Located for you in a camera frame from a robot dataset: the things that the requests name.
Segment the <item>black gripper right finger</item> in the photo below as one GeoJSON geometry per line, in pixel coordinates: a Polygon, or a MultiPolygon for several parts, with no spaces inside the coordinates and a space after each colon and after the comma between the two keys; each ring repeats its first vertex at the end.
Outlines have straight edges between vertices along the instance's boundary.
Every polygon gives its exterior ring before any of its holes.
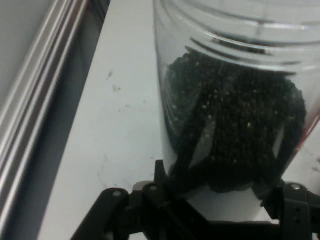
{"type": "Polygon", "coordinates": [[[264,240],[311,240],[320,233],[320,196],[295,182],[281,182],[262,201],[272,220],[263,227],[264,240]]]}

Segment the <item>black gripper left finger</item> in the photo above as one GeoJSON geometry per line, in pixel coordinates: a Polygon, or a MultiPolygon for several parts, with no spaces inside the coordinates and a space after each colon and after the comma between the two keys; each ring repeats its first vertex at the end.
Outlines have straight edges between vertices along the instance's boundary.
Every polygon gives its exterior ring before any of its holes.
{"type": "Polygon", "coordinates": [[[157,160],[154,180],[137,183],[132,193],[122,188],[102,191],[72,239],[128,240],[143,233],[148,240],[173,240],[163,208],[168,200],[165,176],[164,163],[157,160]]]}

